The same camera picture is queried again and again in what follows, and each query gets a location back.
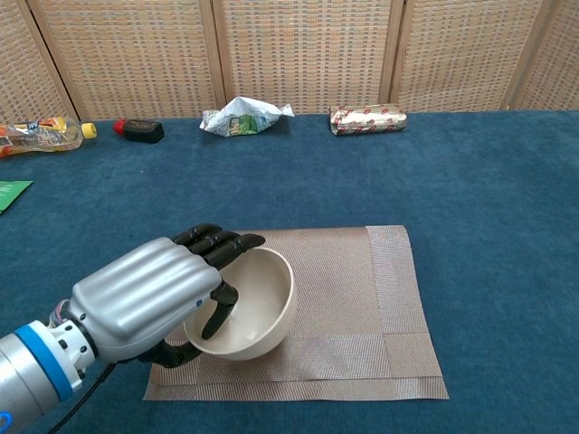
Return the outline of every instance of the placemat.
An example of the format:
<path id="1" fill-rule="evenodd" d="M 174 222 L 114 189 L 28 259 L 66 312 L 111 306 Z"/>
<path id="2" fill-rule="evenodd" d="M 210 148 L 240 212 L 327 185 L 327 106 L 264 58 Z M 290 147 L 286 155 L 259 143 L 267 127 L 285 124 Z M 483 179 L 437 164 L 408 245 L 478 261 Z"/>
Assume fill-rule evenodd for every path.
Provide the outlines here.
<path id="1" fill-rule="evenodd" d="M 203 354 L 173 370 L 153 365 L 145 400 L 449 398 L 403 226 L 252 232 L 293 267 L 288 336 L 247 362 Z M 186 342 L 183 327 L 167 341 Z"/>

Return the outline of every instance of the red cap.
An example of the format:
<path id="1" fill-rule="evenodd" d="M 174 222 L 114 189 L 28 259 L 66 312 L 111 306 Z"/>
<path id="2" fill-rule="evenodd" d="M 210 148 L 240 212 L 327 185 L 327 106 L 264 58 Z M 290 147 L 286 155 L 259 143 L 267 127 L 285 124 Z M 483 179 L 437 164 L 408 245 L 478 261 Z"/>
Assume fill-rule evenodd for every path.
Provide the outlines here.
<path id="1" fill-rule="evenodd" d="M 123 136 L 125 134 L 125 124 L 127 123 L 126 119 L 119 119 L 117 122 L 115 122 L 112 126 L 113 131 L 115 131 L 115 133 L 120 134 L 121 136 Z"/>

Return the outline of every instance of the ceramic bowl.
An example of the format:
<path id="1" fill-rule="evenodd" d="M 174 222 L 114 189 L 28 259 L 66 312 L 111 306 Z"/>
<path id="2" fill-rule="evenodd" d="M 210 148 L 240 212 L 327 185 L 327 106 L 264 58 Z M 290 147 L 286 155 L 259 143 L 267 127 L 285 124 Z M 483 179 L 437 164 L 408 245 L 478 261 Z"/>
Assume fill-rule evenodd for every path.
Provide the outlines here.
<path id="1" fill-rule="evenodd" d="M 221 270 L 239 299 L 229 317 L 210 339 L 201 332 L 215 310 L 205 302 L 185 322 L 189 341 L 207 354 L 229 360 L 250 360 L 275 348 L 290 330 L 296 312 L 293 270 L 277 251 L 248 250 Z"/>

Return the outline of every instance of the yellow bottle cap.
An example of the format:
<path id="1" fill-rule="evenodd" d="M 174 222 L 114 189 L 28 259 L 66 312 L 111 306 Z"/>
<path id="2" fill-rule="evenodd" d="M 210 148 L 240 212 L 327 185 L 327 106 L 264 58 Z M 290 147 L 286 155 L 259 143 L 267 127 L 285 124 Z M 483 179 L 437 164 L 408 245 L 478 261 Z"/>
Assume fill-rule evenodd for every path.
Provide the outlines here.
<path id="1" fill-rule="evenodd" d="M 82 124 L 82 135 L 84 138 L 94 138 L 97 136 L 97 128 L 94 124 Z"/>

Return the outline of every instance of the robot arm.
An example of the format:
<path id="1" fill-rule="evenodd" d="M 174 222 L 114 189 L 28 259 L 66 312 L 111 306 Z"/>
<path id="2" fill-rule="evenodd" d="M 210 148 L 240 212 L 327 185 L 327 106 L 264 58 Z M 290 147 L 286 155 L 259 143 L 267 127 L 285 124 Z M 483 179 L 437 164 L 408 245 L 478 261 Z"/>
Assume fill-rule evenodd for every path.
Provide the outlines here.
<path id="1" fill-rule="evenodd" d="M 72 396 L 95 360 L 168 368 L 191 361 L 199 350 L 165 337 L 212 299 L 209 339 L 237 301 L 219 270 L 263 242 L 202 224 L 147 242 L 78 282 L 62 324 L 33 321 L 0 339 L 0 433 L 23 429 Z"/>

